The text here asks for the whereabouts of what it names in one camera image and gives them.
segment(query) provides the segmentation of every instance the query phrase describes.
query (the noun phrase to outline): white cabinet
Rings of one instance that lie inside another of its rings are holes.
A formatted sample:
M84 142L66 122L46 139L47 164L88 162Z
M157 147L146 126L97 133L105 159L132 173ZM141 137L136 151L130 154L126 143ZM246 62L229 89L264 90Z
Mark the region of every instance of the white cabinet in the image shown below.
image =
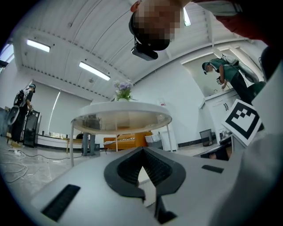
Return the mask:
M220 134L222 131L226 130L221 122L225 115L230 111L236 99L239 99L239 96L234 90L225 91L222 94L216 94L205 98L205 104L208 106L214 124L217 143L220 141Z

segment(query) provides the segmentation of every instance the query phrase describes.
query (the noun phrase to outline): camera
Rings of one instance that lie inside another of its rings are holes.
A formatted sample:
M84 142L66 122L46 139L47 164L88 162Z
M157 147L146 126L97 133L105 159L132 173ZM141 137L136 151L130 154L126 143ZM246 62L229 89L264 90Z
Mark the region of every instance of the camera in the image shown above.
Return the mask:
M222 83L220 82L220 76L216 79L216 82L218 85L221 85Z
M136 43L135 46L131 50L133 55L140 57L144 60L156 60L158 58L158 54L153 50L149 49L146 45L142 45Z

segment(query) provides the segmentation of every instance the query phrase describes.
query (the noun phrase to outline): trash bin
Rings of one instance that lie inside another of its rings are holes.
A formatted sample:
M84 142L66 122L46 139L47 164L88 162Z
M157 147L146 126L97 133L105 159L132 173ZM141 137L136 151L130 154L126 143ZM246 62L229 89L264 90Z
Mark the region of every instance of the trash bin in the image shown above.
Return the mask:
M153 134L151 136L145 136L145 140L147 142L147 146L149 147L156 147L158 149L162 149L162 141L159 134Z
M94 150L95 151L100 151L100 143L95 143Z
M202 143L204 147L207 147L213 144L211 129L201 131L199 132L199 134L202 139Z

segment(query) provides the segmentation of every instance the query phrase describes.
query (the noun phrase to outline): flower vase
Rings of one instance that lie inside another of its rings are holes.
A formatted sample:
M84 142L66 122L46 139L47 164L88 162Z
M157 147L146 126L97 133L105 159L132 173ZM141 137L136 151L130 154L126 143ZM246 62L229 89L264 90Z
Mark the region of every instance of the flower vase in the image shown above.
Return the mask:
M119 102L129 102L127 99L125 99L125 98L120 98L119 100L118 100Z

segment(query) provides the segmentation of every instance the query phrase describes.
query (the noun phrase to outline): chair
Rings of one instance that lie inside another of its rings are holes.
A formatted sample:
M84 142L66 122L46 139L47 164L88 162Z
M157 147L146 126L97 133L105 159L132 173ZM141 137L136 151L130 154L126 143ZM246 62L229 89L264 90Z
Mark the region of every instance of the chair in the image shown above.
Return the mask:
M145 136L152 135L152 132L141 132L135 134L124 134L120 135L118 140L118 150L125 150L133 147L147 147ZM107 141L114 141L111 144L104 144L106 149L116 149L116 138L115 137L105 137L103 143Z

